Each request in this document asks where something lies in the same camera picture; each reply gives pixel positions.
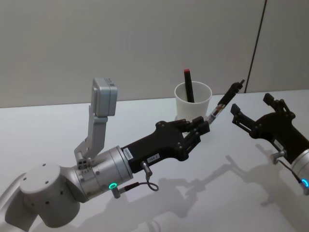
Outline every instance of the label sticker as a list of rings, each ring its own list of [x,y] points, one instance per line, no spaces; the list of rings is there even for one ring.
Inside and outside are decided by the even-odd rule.
[[[126,147],[123,152],[127,160],[133,159],[133,155],[131,154],[129,148]]]
[[[159,159],[160,158],[160,155],[159,155],[159,153],[158,154],[155,154],[154,156],[150,156],[148,159],[147,159],[147,162],[148,163],[151,163],[151,162],[153,162],[153,161],[155,161],[155,160],[157,160],[157,159]]]
[[[277,148],[279,148],[281,151],[283,151],[284,147],[281,145],[281,143],[278,142],[278,140],[274,140],[274,145],[277,146]]]

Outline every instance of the white bracket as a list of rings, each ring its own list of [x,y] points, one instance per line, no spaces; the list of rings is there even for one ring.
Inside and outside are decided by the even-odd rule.
[[[79,169],[88,167],[104,148],[107,116],[114,116],[117,102],[117,87],[110,78],[95,78],[89,106],[88,136],[74,150]]]

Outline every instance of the red marker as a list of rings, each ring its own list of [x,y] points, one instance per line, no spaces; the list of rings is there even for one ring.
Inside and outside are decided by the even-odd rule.
[[[187,101],[194,102],[190,69],[185,69],[183,73],[184,73],[184,85],[187,94]]]

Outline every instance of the white cup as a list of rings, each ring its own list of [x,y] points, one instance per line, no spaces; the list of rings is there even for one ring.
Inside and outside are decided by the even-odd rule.
[[[187,102],[184,82],[177,85],[175,88],[174,94],[176,97],[178,120],[186,119],[188,121],[192,121],[192,119],[199,116],[203,116],[204,119],[206,118],[209,100],[212,96],[211,88],[204,83],[192,81],[192,89],[194,103]]]

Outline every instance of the white table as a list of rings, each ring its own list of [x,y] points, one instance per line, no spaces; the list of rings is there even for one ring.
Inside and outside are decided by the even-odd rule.
[[[309,138],[309,90],[273,92],[296,114],[294,126]],[[272,109],[264,93],[236,102],[256,120]],[[214,96],[208,113],[221,96]],[[231,103],[185,162],[166,159],[151,168],[152,181],[123,194],[111,192],[82,204],[67,226],[50,229],[38,218],[32,232],[307,232],[309,197],[293,176],[267,158],[276,150],[232,124]],[[86,137],[88,104],[0,109],[0,193],[13,179],[43,162],[73,166],[74,148]],[[107,126],[105,149],[125,146],[176,116],[175,99],[120,101]],[[134,175],[143,181],[144,173]]]

